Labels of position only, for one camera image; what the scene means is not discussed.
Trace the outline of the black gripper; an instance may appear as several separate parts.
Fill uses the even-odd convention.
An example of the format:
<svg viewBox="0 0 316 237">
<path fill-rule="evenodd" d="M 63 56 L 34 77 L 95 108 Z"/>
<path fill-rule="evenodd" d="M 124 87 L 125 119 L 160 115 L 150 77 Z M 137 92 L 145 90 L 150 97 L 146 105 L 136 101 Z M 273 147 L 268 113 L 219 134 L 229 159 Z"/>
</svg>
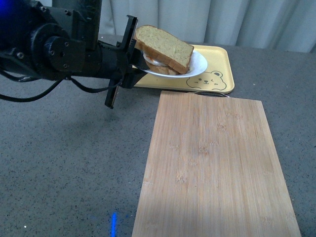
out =
<svg viewBox="0 0 316 237">
<path fill-rule="evenodd" d="M 96 49 L 86 53 L 83 75 L 110 80 L 105 105 L 111 109 L 120 86 L 133 88 L 147 74 L 132 66 L 144 66 L 145 64 L 142 51 L 134 48 L 136 41 L 133 36 L 137 22 L 136 17 L 128 15 L 121 42 L 111 45 L 98 41 Z"/>
</svg>

